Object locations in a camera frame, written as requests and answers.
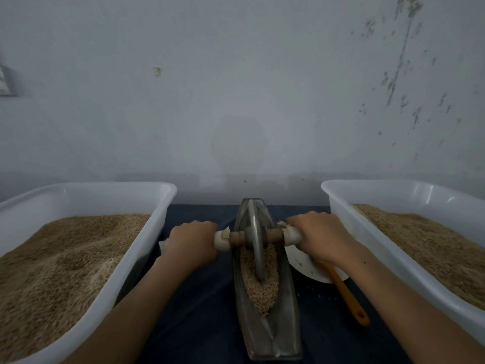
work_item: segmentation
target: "plastic container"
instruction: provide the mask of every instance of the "plastic container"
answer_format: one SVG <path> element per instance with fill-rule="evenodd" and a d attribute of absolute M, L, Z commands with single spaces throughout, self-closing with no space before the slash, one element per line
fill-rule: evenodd
<path fill-rule="evenodd" d="M 96 329 L 114 306 L 129 275 L 136 280 L 132 270 L 135 264 L 144 264 L 139 261 L 146 260 L 156 244 L 167 207 L 176 192 L 177 188 L 169 183 L 63 183 L 35 189 L 0 203 L 0 256 L 24 243 L 41 226 L 60 218 L 151 214 L 79 322 L 51 345 L 17 363 L 60 362 Z"/>
<path fill-rule="evenodd" d="M 485 345 L 485 312 L 445 288 L 351 206 L 364 203 L 388 212 L 420 214 L 485 247 L 485 201 L 413 180 L 330 180 L 322 183 L 322 189 L 330 198 L 332 213 L 359 242 Z"/>

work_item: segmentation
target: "grain pile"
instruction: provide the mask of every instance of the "grain pile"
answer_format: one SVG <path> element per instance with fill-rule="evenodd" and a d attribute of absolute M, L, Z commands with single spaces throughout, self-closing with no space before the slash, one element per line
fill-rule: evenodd
<path fill-rule="evenodd" d="M 0 258 L 0 362 L 45 348 L 87 311 L 149 215 L 69 217 Z"/>
<path fill-rule="evenodd" d="M 259 313 L 267 316 L 278 296 L 278 259 L 275 246 L 270 244 L 264 249 L 264 282 L 256 276 L 253 251 L 245 247 L 240 249 L 240 266 L 242 281 L 249 298 Z"/>
<path fill-rule="evenodd" d="M 452 293 L 485 310 L 485 248 L 417 214 L 355 206 Z"/>

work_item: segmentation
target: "wooden handle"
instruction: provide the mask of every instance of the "wooden handle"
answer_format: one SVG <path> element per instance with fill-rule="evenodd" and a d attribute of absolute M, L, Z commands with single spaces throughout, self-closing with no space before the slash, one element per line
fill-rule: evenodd
<path fill-rule="evenodd" d="M 316 265 L 319 269 L 323 269 L 330 276 L 332 282 L 334 283 L 334 285 L 338 289 L 338 292 L 340 292 L 340 295 L 345 301 L 345 304 L 347 304 L 350 313 L 352 313 L 357 322 L 367 327 L 371 323 L 369 317 L 367 316 L 367 313 L 359 304 L 355 296 L 351 293 L 347 285 L 343 283 L 342 279 L 337 274 L 335 267 L 332 264 L 323 261 L 313 261 L 313 264 Z"/>

